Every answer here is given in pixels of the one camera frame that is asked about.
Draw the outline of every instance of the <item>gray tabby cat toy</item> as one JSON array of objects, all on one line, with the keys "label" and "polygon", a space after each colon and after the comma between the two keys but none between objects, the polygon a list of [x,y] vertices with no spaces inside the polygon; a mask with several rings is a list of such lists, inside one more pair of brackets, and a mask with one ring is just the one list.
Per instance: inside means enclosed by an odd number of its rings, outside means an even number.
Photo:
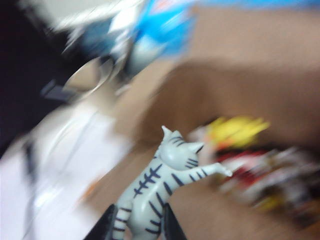
[{"label": "gray tabby cat toy", "polygon": [[156,240],[162,229],[165,203],[177,188],[215,173],[232,175],[220,163],[198,166],[197,153],[203,143],[187,143],[178,131],[165,126],[162,129],[164,137],[152,161],[115,204],[118,212],[113,240],[124,238],[126,225],[132,240]]}]

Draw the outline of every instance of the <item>cat figurine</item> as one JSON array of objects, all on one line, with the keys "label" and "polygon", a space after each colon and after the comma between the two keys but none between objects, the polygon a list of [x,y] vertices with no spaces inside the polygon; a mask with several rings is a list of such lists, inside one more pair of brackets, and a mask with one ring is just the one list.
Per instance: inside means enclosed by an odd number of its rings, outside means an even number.
[{"label": "cat figurine", "polygon": [[126,226],[132,240],[156,240],[161,233],[164,205],[173,192],[209,175],[232,172],[220,163],[198,166],[201,142],[185,142],[181,134],[162,126],[164,137],[150,164],[123,192],[112,229],[112,240],[123,240]]}]

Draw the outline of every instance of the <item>white surface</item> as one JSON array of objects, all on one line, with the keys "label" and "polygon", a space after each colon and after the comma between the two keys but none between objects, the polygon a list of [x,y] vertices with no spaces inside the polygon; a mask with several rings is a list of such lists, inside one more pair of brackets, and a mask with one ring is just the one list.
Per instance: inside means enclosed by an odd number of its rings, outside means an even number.
[{"label": "white surface", "polygon": [[[34,240],[81,240],[98,220],[100,214],[80,198],[131,147],[113,132],[113,124],[112,118],[79,105],[53,112],[33,131],[38,165]],[[3,240],[23,239],[26,229],[30,191],[24,152],[15,149],[0,161]]]}]

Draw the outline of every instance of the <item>yellow object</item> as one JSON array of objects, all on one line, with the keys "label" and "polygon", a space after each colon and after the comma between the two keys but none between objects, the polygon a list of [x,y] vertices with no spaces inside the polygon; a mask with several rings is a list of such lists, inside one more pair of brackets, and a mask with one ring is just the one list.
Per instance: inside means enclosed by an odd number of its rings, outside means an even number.
[{"label": "yellow object", "polygon": [[262,118],[236,116],[231,119],[220,117],[207,126],[208,141],[217,148],[245,148],[257,140],[257,134],[270,126]]},{"label": "yellow object", "polygon": [[259,202],[255,208],[258,209],[258,211],[265,213],[280,207],[282,204],[283,202],[278,196],[268,196]]}]

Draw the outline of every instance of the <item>cat ear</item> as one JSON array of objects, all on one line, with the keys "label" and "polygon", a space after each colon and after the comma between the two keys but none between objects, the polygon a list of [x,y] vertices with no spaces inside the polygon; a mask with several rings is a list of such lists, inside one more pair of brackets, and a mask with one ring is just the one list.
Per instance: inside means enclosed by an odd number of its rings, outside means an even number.
[{"label": "cat ear", "polygon": [[193,153],[197,154],[203,147],[204,147],[204,143],[203,142],[191,142],[191,143],[187,143],[187,147],[190,151],[192,151]]},{"label": "cat ear", "polygon": [[172,134],[172,131],[170,131],[168,128],[166,128],[164,125],[161,126],[162,130],[163,130],[163,140],[166,140],[167,138],[169,138]]}]

